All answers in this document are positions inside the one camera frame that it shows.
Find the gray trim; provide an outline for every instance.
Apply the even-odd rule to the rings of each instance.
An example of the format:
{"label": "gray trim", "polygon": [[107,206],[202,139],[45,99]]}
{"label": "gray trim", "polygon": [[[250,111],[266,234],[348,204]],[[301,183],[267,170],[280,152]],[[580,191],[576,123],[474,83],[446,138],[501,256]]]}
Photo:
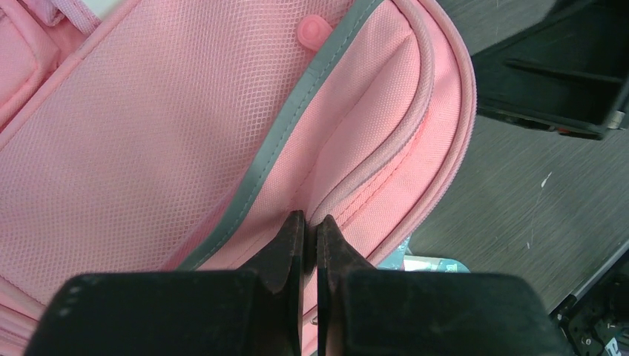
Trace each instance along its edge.
{"label": "gray trim", "polygon": [[229,240],[243,223],[262,184],[288,141],[299,118],[326,81],[358,31],[383,0],[356,0],[317,52],[306,72],[284,103],[240,183],[233,200],[216,228],[181,263],[178,270],[194,270],[207,261]]}

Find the white label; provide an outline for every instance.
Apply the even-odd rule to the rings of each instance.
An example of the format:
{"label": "white label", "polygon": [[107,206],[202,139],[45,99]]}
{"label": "white label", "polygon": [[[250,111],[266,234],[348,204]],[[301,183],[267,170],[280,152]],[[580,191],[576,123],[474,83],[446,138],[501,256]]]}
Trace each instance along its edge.
{"label": "white label", "polygon": [[612,337],[610,342],[607,343],[605,351],[607,351],[609,356],[622,356],[620,350],[618,350],[618,341],[616,341],[615,337]]}
{"label": "white label", "polygon": [[82,0],[85,6],[101,21],[124,0]]}

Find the gray wooden surface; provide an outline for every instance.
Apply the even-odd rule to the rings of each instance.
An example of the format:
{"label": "gray wooden surface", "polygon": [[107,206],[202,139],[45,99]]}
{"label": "gray wooden surface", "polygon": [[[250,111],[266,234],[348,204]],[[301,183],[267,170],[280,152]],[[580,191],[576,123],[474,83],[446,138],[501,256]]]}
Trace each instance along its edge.
{"label": "gray wooden surface", "polygon": [[[536,23],[554,3],[438,1],[472,54]],[[625,132],[591,142],[479,116],[458,176],[410,248],[521,276],[552,309],[629,237],[628,148]]]}

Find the pink pocket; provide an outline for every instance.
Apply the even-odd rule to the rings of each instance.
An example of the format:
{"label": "pink pocket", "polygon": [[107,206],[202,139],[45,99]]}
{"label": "pink pocket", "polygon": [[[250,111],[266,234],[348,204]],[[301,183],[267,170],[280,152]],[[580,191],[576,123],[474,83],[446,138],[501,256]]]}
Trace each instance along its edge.
{"label": "pink pocket", "polygon": [[16,0],[0,0],[0,128],[54,70],[59,48]]}

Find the pink bag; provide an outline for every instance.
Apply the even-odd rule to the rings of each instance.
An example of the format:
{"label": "pink bag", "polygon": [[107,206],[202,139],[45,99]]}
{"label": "pink bag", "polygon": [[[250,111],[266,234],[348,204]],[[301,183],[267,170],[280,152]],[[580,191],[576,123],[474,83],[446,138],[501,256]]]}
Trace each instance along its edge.
{"label": "pink bag", "polygon": [[236,268],[293,210],[378,263],[463,159],[435,0],[117,1],[0,0],[0,355],[75,274]]}

